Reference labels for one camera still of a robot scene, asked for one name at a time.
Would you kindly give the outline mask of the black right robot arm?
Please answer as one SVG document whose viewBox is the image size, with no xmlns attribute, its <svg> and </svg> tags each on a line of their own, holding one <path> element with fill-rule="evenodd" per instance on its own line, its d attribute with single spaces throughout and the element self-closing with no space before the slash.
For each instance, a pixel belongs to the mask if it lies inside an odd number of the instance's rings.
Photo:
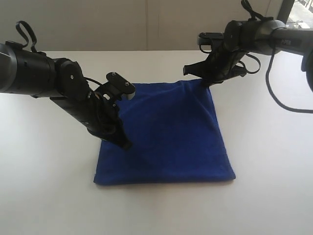
<svg viewBox="0 0 313 235">
<path fill-rule="evenodd" d="M 313 31 L 286 28 L 278 20 L 231 21 L 223 33 L 204 32 L 198 35 L 198 45 L 211 46 L 208 57 L 183 67 L 183 75 L 202 78 L 206 86 L 223 83 L 248 74 L 237 63 L 248 53 L 272 55 L 279 51 L 303 57 L 301 70 L 306 73 L 309 87 L 313 86 Z"/>
</svg>

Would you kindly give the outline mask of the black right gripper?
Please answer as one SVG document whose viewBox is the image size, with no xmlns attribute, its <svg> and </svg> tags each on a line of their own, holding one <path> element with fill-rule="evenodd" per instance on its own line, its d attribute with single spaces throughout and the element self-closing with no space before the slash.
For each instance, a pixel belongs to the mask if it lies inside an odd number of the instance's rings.
<svg viewBox="0 0 313 235">
<path fill-rule="evenodd" d="M 201 85 L 210 87 L 224 81 L 247 74 L 244 67 L 236 64 L 246 55 L 244 50 L 228 51 L 224 46 L 214 49 L 205 62 L 185 65 L 183 75 L 203 76 Z"/>
</svg>

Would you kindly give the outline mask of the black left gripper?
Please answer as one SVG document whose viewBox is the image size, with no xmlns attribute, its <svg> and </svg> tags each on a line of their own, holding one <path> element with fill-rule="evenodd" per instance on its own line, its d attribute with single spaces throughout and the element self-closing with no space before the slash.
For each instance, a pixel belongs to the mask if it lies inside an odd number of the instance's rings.
<svg viewBox="0 0 313 235">
<path fill-rule="evenodd" d="M 95 92 L 88 92 L 81 101 L 68 97 L 51 97 L 50 100 L 84 125 L 93 136 L 124 150 L 132 146 L 117 110 L 104 98 L 97 97 Z"/>
</svg>

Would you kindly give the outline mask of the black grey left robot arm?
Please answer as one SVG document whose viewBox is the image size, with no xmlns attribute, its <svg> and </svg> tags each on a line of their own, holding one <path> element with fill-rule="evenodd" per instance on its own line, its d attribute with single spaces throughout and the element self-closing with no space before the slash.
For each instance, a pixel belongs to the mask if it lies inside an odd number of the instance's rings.
<svg viewBox="0 0 313 235">
<path fill-rule="evenodd" d="M 129 149 L 116 101 L 132 99 L 134 85 L 116 72 L 106 75 L 107 82 L 92 90 L 77 62 L 52 59 L 42 52 L 30 52 L 13 42 L 0 46 L 0 91 L 33 98 L 48 97 L 104 141 Z"/>
</svg>

